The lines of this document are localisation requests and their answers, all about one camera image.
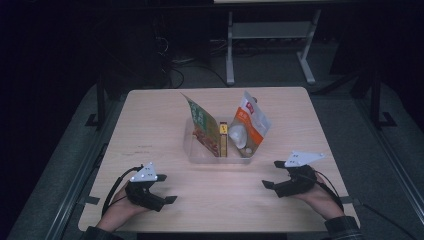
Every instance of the wooden table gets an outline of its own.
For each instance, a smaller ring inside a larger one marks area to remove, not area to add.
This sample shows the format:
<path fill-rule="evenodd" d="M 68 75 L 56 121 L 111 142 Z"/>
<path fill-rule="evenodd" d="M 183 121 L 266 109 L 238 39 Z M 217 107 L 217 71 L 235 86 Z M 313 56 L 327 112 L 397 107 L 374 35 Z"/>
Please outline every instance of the wooden table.
<path fill-rule="evenodd" d="M 190 162 L 183 150 L 183 135 L 191 115 L 181 93 L 213 116 L 232 117 L 244 90 L 258 99 L 259 107 L 272 121 L 250 164 Z M 119 176 L 132 167 L 153 162 L 157 173 L 168 178 L 155 183 L 151 192 L 178 198 L 161 212 L 136 216 L 120 230 L 325 231 L 324 220 L 309 206 L 289 197 L 278 198 L 261 182 L 289 180 L 287 171 L 275 168 L 273 162 L 287 160 L 293 150 L 326 154 L 311 166 L 332 181 L 340 196 L 348 195 L 309 96 L 301 87 L 132 91 L 90 193 L 100 201 L 86 204 L 79 228 L 84 231 L 99 221 L 103 202 Z M 351 204 L 345 205 L 345 212 L 357 218 Z"/>

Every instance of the snack bag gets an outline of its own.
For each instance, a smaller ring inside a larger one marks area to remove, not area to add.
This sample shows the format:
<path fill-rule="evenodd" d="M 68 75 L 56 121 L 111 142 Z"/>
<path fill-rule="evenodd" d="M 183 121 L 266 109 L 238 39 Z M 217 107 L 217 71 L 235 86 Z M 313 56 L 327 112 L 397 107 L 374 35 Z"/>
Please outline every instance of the snack bag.
<path fill-rule="evenodd" d="M 245 91 L 228 131 L 228 136 L 242 157 L 253 156 L 270 127 L 271 121 L 259 109 L 252 96 Z"/>
<path fill-rule="evenodd" d="M 211 151 L 215 157 L 219 157 L 220 134 L 215 118 L 189 97 L 184 94 L 183 96 L 190 105 L 191 117 L 194 123 L 193 135 L 196 136 L 197 140 Z"/>

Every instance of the person's right hand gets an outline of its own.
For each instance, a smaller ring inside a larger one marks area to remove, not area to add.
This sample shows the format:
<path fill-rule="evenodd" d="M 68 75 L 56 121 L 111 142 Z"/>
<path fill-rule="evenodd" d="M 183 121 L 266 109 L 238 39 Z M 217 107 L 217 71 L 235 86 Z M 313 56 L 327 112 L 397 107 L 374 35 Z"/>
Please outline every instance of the person's right hand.
<path fill-rule="evenodd" d="M 317 181 L 324 183 L 323 179 L 315 173 L 317 176 Z M 318 184 L 315 184 L 314 187 L 306 193 L 300 193 L 293 195 L 292 197 L 300 199 L 307 203 L 312 209 L 320 214 L 325 220 L 330 220 L 336 217 L 345 216 L 343 211 L 337 205 L 336 202 L 331 198 L 323 188 Z"/>

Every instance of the person's left hand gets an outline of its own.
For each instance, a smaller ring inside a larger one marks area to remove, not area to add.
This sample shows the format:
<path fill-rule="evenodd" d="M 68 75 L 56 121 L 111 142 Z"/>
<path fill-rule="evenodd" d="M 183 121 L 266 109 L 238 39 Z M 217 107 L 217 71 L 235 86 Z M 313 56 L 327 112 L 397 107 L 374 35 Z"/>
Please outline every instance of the person's left hand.
<path fill-rule="evenodd" d="M 97 228 L 114 232 L 133 216 L 150 211 L 150 209 L 134 205 L 128 200 L 125 192 L 127 184 L 128 182 L 115 194 L 110 207 L 97 224 Z"/>

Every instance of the metal frame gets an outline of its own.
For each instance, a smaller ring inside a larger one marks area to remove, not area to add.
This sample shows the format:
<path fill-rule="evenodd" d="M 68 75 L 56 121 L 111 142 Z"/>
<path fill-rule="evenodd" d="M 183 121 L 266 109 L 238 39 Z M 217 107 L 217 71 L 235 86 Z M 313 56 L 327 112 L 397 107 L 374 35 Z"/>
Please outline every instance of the metal frame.
<path fill-rule="evenodd" d="M 233 66 L 233 39 L 252 39 L 252 38 L 305 38 L 306 44 L 302 51 L 297 53 L 297 57 L 302 67 L 308 84 L 315 84 L 315 78 L 306 60 L 309 49 L 314 38 L 315 30 L 321 10 L 315 11 L 312 21 L 301 22 L 262 22 L 262 23 L 234 23 L 233 13 L 228 14 L 228 40 L 226 72 L 227 84 L 234 85 L 234 66 Z"/>

